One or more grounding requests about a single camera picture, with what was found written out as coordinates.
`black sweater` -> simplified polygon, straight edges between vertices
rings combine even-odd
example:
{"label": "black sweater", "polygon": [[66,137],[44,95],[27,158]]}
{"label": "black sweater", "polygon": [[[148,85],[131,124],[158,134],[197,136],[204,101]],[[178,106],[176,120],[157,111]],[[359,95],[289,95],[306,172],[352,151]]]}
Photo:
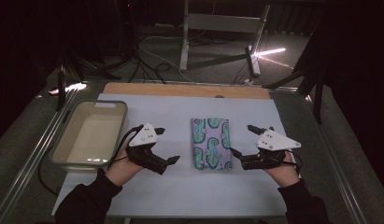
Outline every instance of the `black sweater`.
{"label": "black sweater", "polygon": [[[64,198],[55,213],[55,220],[59,224],[104,223],[112,198],[121,190],[122,187],[110,182],[100,168],[91,185],[77,185]],[[286,216],[290,224],[330,223],[323,200],[311,196],[303,179],[278,191],[287,205]]]}

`dark background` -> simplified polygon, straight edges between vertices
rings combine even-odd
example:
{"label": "dark background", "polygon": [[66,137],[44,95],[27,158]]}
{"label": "dark background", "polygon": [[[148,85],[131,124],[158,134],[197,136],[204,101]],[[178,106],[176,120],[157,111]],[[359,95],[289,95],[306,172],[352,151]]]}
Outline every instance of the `dark background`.
{"label": "dark background", "polygon": [[[121,22],[131,21],[127,1],[119,2],[115,7],[112,2],[99,0],[88,4],[80,0],[0,1],[0,137],[45,87],[46,77],[58,66],[63,43],[82,58],[99,63],[105,55],[129,53],[135,34],[120,26]],[[169,10],[183,8],[182,1],[137,2],[133,8],[136,22],[182,24],[183,10]],[[259,15],[262,6],[250,2],[223,0],[215,11],[225,15]],[[357,0],[320,7],[318,11],[307,7],[298,9],[296,18],[304,17],[305,21],[314,23],[323,8],[325,14],[295,69],[303,70],[316,61],[326,63],[325,84],[332,88],[335,100],[384,186],[384,1]],[[191,1],[192,12],[211,10],[210,1]],[[277,7],[271,13],[294,10]],[[306,22],[298,24],[286,30],[283,22],[269,20],[266,29],[300,35],[309,35],[314,30]],[[112,41],[119,33],[125,36],[118,40],[122,41],[120,49],[118,42]]]}

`hand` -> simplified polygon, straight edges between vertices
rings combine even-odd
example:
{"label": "hand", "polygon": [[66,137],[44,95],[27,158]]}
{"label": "hand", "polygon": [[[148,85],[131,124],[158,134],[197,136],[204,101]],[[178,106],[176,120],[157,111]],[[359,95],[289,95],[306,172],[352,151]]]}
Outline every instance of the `hand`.
{"label": "hand", "polygon": [[[116,160],[127,156],[125,149],[122,149]],[[117,186],[123,186],[134,177],[139,171],[143,170],[142,166],[138,166],[128,158],[115,161],[106,173],[107,178]]]}
{"label": "hand", "polygon": [[[289,151],[285,151],[284,161],[292,162],[292,156]],[[281,164],[273,169],[264,169],[280,187],[286,188],[300,181],[299,175],[293,165]]]}

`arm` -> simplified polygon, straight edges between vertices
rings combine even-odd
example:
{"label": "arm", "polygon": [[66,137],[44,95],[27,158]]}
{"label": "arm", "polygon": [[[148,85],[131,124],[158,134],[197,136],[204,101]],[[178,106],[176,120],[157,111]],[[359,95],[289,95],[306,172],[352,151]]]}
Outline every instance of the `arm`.
{"label": "arm", "polygon": [[[125,156],[125,150],[122,150],[118,158]],[[142,169],[128,159],[114,162],[106,173],[99,168],[91,185],[77,185],[64,198],[55,213],[56,222],[104,223],[112,198]]]}
{"label": "arm", "polygon": [[[286,152],[284,161],[292,161],[290,152]],[[280,186],[278,191],[287,206],[286,216],[290,223],[331,223],[323,200],[310,194],[292,165],[282,164],[265,171]]]}

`plastic bin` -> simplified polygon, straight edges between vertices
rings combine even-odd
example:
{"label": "plastic bin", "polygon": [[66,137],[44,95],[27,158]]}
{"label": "plastic bin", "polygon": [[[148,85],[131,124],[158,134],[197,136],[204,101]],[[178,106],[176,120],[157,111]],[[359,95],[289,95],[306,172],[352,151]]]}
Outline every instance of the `plastic bin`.
{"label": "plastic bin", "polygon": [[122,101],[79,102],[54,145],[51,161],[75,173],[107,166],[127,123],[127,109]]}

